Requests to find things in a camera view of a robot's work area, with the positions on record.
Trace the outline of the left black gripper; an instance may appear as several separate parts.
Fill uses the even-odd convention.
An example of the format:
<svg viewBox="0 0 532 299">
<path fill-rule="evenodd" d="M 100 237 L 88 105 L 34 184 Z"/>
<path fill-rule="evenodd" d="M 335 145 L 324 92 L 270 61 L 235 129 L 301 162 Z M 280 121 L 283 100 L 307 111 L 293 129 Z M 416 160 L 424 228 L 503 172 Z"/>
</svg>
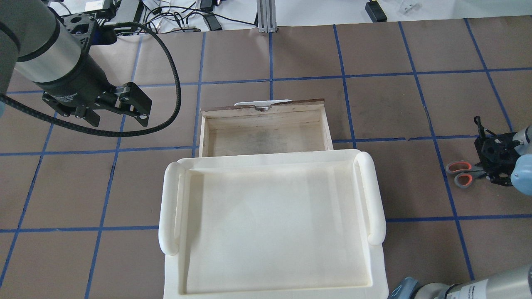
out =
<svg viewBox="0 0 532 299">
<path fill-rule="evenodd" d="M 101 120 L 94 110 L 122 114 L 116 108 L 116 86 L 108 81 L 103 69 L 92 58 L 80 60 L 74 70 L 61 78 L 42 83 L 42 89 L 64 107 L 91 108 L 85 109 L 83 119 L 92 127 L 98 127 Z M 121 110 L 130 117 L 148 117 L 151 99 L 135 83 L 125 83 L 121 87 Z"/>
</svg>

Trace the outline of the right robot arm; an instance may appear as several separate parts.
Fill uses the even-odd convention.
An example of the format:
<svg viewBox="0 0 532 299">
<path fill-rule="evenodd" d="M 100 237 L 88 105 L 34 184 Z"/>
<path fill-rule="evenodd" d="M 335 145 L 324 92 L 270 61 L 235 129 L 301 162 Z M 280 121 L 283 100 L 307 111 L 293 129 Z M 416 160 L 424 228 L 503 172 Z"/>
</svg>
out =
<svg viewBox="0 0 532 299">
<path fill-rule="evenodd" d="M 468 188 L 476 179 L 486 178 L 500 186 L 515 187 L 531 195 L 531 127 L 518 132 L 495 134 L 475 120 L 479 136 L 474 144 L 479 157 L 477 164 L 455 161 L 445 171 L 454 175 L 456 186 Z M 388 295 L 390 299 L 530 299 L 531 265 L 502 271 L 481 280 L 461 284 L 420 284 L 406 277 Z"/>
</svg>

